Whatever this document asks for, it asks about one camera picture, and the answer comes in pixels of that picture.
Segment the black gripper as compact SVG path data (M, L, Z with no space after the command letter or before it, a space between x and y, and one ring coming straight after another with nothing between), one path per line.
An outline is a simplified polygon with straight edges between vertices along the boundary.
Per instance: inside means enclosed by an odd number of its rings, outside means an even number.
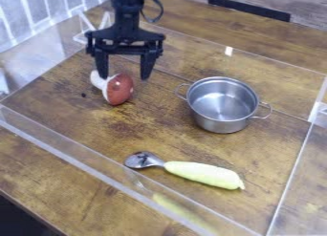
M122 29L118 26L86 32L85 52L94 56L99 78L107 77L106 54L140 54L140 78L145 80L164 52L164 35L141 28Z

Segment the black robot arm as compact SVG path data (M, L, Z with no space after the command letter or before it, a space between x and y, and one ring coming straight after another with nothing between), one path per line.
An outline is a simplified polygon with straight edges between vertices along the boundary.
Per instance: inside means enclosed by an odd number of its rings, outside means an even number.
M160 14L148 18L142 13L144 0L112 0L114 9L114 23L110 27L86 32L85 52L94 58L98 76L107 78L107 56L110 54L126 54L140 56L140 79L145 80L162 55L164 35L148 32L138 27L138 16L154 23L160 20L162 4L160 0L152 0L160 7Z

